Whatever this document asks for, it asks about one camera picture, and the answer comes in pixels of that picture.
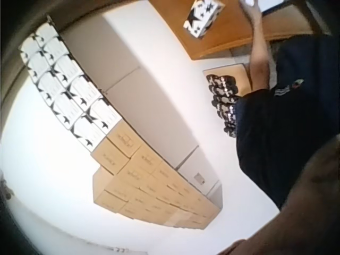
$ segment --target wooden desk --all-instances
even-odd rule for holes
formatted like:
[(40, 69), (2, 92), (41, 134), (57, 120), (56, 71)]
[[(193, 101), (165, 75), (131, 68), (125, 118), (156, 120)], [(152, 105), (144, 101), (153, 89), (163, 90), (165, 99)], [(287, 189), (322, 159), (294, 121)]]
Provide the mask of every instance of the wooden desk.
[[(149, 0), (178, 37), (192, 60), (213, 55), (252, 42), (251, 26), (239, 0), (221, 0), (225, 8), (202, 39), (183, 28), (194, 0)], [(266, 40), (285, 39), (293, 35), (311, 34), (308, 20), (294, 6), (284, 7), (263, 17)]]

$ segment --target stacked boxes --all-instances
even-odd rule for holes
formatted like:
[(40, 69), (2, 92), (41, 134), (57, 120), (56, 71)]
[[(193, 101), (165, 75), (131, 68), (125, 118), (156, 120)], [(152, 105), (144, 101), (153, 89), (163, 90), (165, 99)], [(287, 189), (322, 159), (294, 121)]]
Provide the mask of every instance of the stacked boxes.
[(124, 121), (91, 154), (101, 164), (93, 200), (131, 219), (204, 229), (220, 209), (162, 160)]

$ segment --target black shirt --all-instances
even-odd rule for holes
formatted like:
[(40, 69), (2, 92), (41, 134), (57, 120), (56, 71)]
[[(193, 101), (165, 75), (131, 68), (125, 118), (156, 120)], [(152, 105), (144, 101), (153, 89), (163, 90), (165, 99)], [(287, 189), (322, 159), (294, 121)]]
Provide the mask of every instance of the black shirt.
[(278, 85), (236, 104), (240, 168), (281, 209), (309, 158), (339, 133), (339, 39), (298, 36), (280, 49)]

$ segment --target man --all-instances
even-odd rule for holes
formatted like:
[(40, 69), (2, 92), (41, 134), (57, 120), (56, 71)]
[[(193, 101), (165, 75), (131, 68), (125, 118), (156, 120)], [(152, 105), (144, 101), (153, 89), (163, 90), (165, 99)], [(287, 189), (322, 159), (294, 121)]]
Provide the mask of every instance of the man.
[(241, 170), (281, 209), (309, 158), (339, 133), (339, 38), (298, 36), (278, 52), (278, 84), (269, 90), (262, 15), (241, 4), (253, 27), (252, 93), (236, 104)]
[[(269, 57), (258, 1), (254, 6), (240, 1), (252, 23), (253, 48), (252, 93), (236, 105), (237, 154), (241, 170), (282, 212), (255, 236), (237, 241), (221, 254), (234, 249), (231, 254), (318, 254), (318, 249), (320, 254), (333, 254), (324, 252), (324, 244), (337, 231), (327, 228), (334, 222), (339, 226), (340, 195), (335, 188), (339, 153), (334, 145), (338, 140), (333, 141), (335, 156), (329, 170), (332, 189), (325, 181), (326, 161), (320, 159), (312, 170), (307, 166), (301, 172), (311, 156), (339, 134), (339, 39), (300, 36), (285, 42), (278, 53), (278, 84), (269, 90)], [(315, 216), (321, 219), (317, 226)]]

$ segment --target white stripes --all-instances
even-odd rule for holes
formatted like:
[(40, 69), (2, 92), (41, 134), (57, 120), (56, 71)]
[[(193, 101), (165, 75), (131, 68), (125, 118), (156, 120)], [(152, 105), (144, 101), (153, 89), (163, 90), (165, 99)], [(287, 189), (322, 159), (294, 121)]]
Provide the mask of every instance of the white stripes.
[(289, 86), (285, 87), (284, 89), (276, 89), (274, 96), (283, 96), (284, 94), (288, 93), (289, 91), (291, 91)]

